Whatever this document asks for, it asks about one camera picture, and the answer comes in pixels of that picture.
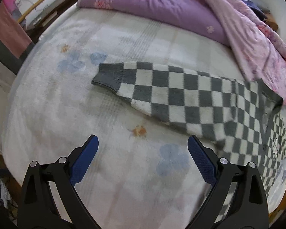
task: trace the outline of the checkered sweater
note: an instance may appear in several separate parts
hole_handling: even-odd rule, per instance
[[[100,64],[92,84],[104,86],[132,107],[183,133],[213,141],[220,157],[254,161],[266,192],[281,159],[286,129],[282,98],[262,80],[245,82],[145,62]]]

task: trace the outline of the comforter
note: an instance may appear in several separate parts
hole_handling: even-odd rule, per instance
[[[79,0],[77,5],[160,20],[230,45],[244,78],[261,78],[286,105],[286,44],[240,0]]]

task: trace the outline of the floral blanket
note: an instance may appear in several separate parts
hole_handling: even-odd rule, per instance
[[[261,78],[286,105],[286,44],[240,0],[206,0],[248,81]]]

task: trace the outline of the silver screw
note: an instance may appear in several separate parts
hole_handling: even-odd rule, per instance
[[[37,165],[37,162],[36,161],[32,161],[31,163],[30,163],[30,166],[31,167],[35,167]]]
[[[250,163],[249,163],[249,166],[250,166],[251,168],[255,168],[256,165],[255,165],[255,163],[250,162]]]
[[[227,164],[228,163],[228,160],[224,157],[222,157],[221,159],[219,159],[220,163],[222,164]]]
[[[60,164],[64,164],[64,163],[66,163],[66,161],[67,161],[66,157],[61,157],[60,159],[58,159],[58,163],[60,163]]]

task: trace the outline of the bed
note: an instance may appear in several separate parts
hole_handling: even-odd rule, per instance
[[[99,150],[75,189],[97,223],[184,228],[209,189],[187,151],[188,135],[91,84],[100,63],[124,61],[244,79],[231,49],[218,42],[165,23],[74,4],[42,34],[14,81],[2,133],[6,166],[22,183],[32,160],[54,162],[95,134]],[[286,127],[286,107],[280,113]],[[202,143],[217,152],[210,141]],[[286,189],[286,159],[281,166],[269,192],[269,213]],[[231,199],[227,196],[217,220]]]

